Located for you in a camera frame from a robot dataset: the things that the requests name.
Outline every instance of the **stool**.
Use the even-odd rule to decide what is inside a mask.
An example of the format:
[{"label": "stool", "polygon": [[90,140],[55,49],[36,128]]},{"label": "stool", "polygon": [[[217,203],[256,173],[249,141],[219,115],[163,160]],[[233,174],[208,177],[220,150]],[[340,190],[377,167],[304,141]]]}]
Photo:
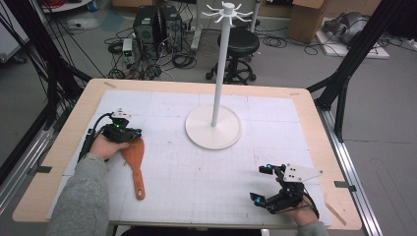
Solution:
[{"label": "stool", "polygon": [[[217,44],[220,45],[221,35],[217,39]],[[234,84],[242,83],[245,86],[248,84],[248,80],[254,81],[257,76],[253,73],[252,68],[240,58],[247,57],[255,53],[260,47],[260,41],[258,37],[247,29],[233,28],[230,29],[229,45],[227,47],[227,61],[229,65],[225,69],[226,75],[223,82]],[[238,64],[243,64],[246,68],[237,69]],[[206,79],[210,80],[214,73],[217,73],[218,63],[206,73]],[[240,74],[246,73],[248,76],[243,78]]]}]

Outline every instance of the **gray floor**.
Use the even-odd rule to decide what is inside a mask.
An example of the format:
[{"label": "gray floor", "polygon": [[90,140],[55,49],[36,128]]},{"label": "gray floor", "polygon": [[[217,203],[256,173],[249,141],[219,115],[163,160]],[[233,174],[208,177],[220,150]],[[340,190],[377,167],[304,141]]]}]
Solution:
[{"label": "gray floor", "polygon": [[[83,10],[60,15],[61,18]],[[103,40],[132,25],[132,14],[115,12],[108,5],[95,12],[100,27],[74,35],[97,67],[107,74],[111,55]],[[261,20],[260,29],[280,29],[285,22]],[[208,31],[202,37],[197,65],[191,70],[170,70],[176,82],[213,83],[205,73],[217,60],[214,43],[218,32]],[[101,77],[75,43],[67,39],[78,68],[94,77]],[[338,67],[341,58],[308,55],[304,47],[288,44],[284,48],[261,45],[251,62],[258,79],[250,85],[260,87],[306,88],[328,76]],[[359,174],[371,207],[385,235],[417,234],[417,53],[388,46],[388,60],[366,59],[349,85],[343,136]],[[167,74],[160,79],[172,81]],[[31,63],[0,65],[0,163],[9,155],[31,122],[44,106],[45,95]],[[1,235],[44,235],[45,224],[13,221],[12,213],[30,177],[19,189],[9,206],[0,215]],[[330,232],[330,235],[364,235],[364,231]],[[294,235],[294,231],[273,232],[273,235]]]}]

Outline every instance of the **person's left hand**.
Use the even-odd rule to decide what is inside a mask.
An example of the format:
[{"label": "person's left hand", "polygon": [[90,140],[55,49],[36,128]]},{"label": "person's left hand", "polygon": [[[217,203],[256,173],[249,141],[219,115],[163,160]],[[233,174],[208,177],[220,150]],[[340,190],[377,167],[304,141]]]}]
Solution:
[{"label": "person's left hand", "polygon": [[99,134],[95,138],[94,143],[92,143],[89,152],[106,160],[113,156],[119,149],[127,148],[128,146],[128,143],[116,144],[110,142],[102,134]]}]

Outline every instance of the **white stand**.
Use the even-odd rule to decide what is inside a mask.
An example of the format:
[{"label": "white stand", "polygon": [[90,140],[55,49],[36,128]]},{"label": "white stand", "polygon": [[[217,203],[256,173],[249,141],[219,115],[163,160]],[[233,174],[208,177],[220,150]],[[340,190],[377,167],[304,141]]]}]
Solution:
[{"label": "white stand", "polygon": [[237,13],[235,10],[238,10],[241,5],[236,9],[232,3],[222,2],[222,5],[223,9],[213,9],[208,5],[212,11],[217,12],[205,14],[207,16],[220,15],[220,18],[215,21],[216,23],[219,23],[224,17],[228,18],[223,21],[221,30],[214,106],[203,106],[192,111],[187,117],[185,125],[188,137],[190,137],[190,139],[198,146],[209,149],[229,148],[234,145],[242,135],[242,126],[239,117],[229,108],[220,108],[220,98],[232,18],[236,17],[241,21],[249,22],[240,18],[238,14],[241,16],[249,16],[252,13]]}]

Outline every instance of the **gray sweater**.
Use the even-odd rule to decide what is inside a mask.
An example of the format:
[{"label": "gray sweater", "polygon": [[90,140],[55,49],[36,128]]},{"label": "gray sweater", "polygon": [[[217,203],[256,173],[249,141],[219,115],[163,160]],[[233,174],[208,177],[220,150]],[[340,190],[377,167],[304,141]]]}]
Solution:
[{"label": "gray sweater", "polygon": [[[47,236],[105,236],[108,226],[107,167],[102,158],[88,153],[81,160],[53,210]],[[321,222],[298,228],[300,236],[327,236]]]}]

